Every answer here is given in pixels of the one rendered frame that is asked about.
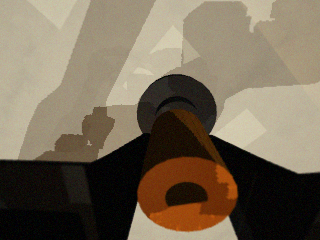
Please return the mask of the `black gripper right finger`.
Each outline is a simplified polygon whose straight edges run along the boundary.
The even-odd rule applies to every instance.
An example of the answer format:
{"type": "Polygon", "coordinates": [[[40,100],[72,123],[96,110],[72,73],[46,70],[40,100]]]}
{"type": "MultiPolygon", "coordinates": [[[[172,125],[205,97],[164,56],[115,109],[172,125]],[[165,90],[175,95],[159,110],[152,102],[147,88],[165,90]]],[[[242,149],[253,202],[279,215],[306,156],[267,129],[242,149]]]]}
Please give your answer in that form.
{"type": "Polygon", "coordinates": [[[297,173],[208,135],[237,185],[238,240],[320,240],[320,172],[297,173]]]}

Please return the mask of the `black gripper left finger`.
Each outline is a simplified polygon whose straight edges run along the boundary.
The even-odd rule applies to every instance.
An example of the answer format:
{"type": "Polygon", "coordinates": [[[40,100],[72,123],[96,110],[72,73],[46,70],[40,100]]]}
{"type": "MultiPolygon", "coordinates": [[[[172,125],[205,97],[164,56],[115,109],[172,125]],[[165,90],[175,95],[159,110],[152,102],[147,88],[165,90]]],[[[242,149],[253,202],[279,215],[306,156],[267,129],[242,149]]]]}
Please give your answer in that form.
{"type": "Polygon", "coordinates": [[[87,240],[128,240],[149,138],[93,162],[0,159],[0,209],[74,211],[87,240]]]}

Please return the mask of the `orange knob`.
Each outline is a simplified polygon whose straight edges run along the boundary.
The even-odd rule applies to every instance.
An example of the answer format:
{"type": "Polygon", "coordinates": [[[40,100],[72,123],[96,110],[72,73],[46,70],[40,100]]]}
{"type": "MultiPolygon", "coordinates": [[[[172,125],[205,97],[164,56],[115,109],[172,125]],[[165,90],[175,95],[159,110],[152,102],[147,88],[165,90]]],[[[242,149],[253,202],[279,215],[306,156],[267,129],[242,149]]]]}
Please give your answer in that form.
{"type": "Polygon", "coordinates": [[[227,217],[237,185],[200,120],[173,109],[153,123],[137,189],[138,203],[156,224],[202,231],[227,217]]]}

